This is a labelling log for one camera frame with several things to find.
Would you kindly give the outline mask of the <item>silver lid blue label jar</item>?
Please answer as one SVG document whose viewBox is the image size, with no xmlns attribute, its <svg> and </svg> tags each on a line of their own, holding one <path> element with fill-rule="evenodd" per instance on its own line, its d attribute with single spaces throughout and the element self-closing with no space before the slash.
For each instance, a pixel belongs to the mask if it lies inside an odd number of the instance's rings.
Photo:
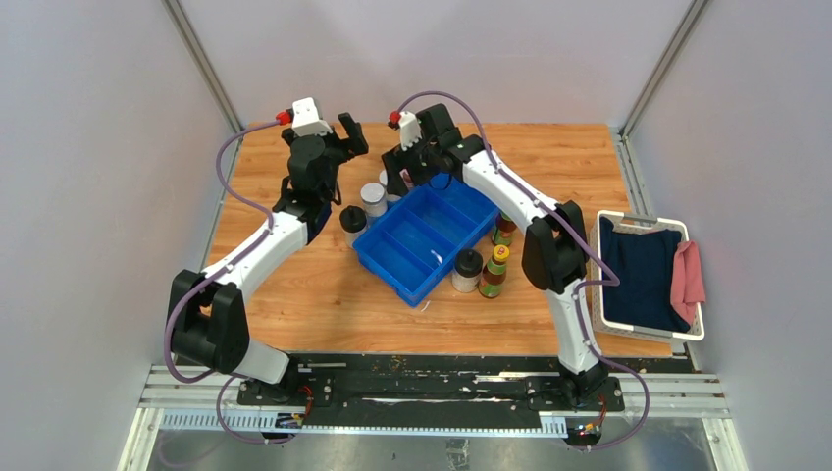
<svg viewBox="0 0 832 471">
<path fill-rule="evenodd" d="M 385 194 L 385 199 L 386 199 L 386 202 L 388 204 L 388 207 L 392 207 L 393 205 L 395 205 L 401 199 L 401 197 L 396 195 L 396 194 L 391 194 L 388 191 L 389 179 L 388 179 L 388 174 L 385 170 L 381 170 L 379 172 L 379 183 L 383 187 L 384 194 Z"/>
</svg>

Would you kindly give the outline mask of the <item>silver lid millet jar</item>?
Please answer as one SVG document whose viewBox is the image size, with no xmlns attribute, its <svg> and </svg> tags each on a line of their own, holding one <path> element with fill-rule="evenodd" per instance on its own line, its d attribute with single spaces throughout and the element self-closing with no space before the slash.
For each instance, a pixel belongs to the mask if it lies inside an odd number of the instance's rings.
<svg viewBox="0 0 832 471">
<path fill-rule="evenodd" d="M 360 189 L 360 198 L 368 225 L 374 225 L 388 211 L 386 189 L 380 183 L 366 183 Z"/>
</svg>

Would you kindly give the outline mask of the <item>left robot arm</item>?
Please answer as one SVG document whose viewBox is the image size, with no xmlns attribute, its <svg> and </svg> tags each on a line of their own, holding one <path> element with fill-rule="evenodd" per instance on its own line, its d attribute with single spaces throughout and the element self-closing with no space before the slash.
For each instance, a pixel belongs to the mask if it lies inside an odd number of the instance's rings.
<svg viewBox="0 0 832 471">
<path fill-rule="evenodd" d="M 303 130 L 297 112 L 284 111 L 276 117 L 274 123 L 283 127 L 290 154 L 288 174 L 272 208 L 227 190 L 266 219 L 220 261 L 175 276 L 163 346 L 166 366 L 178 381 L 193 384 L 221 373 L 263 383 L 263 393 L 277 405 L 298 398 L 301 382 L 289 372 L 290 355 L 252 338 L 245 303 L 326 226 L 333 207 L 341 203 L 339 167 L 368 153 L 361 124 L 347 112 L 338 120 L 344 137 L 335 131 Z"/>
</svg>

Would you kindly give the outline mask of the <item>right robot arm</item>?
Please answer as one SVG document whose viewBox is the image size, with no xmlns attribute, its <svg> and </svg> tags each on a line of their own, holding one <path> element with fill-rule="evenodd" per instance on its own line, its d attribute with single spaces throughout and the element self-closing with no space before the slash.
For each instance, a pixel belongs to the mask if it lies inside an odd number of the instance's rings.
<svg viewBox="0 0 832 471">
<path fill-rule="evenodd" d="M 402 194 L 406 171 L 413 185 L 445 173 L 476 189 L 512 221 L 524 238 L 522 270 L 546 297 L 558 338 L 557 386 L 573 409 L 598 399 L 608 377 L 591 329 L 583 292 L 590 247 L 581 208 L 559 203 L 519 177 L 493 151 L 483 131 L 465 136 L 442 103 L 417 113 L 390 113 L 388 125 L 399 135 L 383 154 L 390 189 Z"/>
</svg>

